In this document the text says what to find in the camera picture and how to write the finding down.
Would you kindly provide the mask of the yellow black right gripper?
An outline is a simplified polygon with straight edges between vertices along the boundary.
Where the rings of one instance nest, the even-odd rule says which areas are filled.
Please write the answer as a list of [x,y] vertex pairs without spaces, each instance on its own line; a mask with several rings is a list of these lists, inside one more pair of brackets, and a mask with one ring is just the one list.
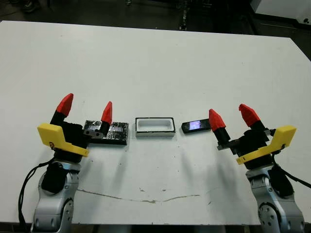
[[239,111],[250,128],[238,139],[230,140],[226,125],[221,116],[209,110],[209,124],[218,141],[218,150],[230,149],[239,165],[253,170],[272,164],[272,155],[288,147],[296,132],[296,127],[288,125],[277,129],[267,129],[251,107],[240,104]]

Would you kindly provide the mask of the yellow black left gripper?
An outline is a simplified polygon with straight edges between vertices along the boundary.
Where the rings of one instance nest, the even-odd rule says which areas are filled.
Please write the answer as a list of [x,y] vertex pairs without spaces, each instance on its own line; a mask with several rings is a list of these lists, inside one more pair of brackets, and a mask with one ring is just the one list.
[[79,163],[82,158],[88,157],[89,144],[101,144],[103,134],[108,133],[112,123],[112,102],[109,101],[103,111],[100,132],[86,133],[82,125],[63,122],[69,115],[73,97],[72,93],[67,94],[58,104],[50,124],[42,123],[37,130],[42,143],[54,151],[56,160]]

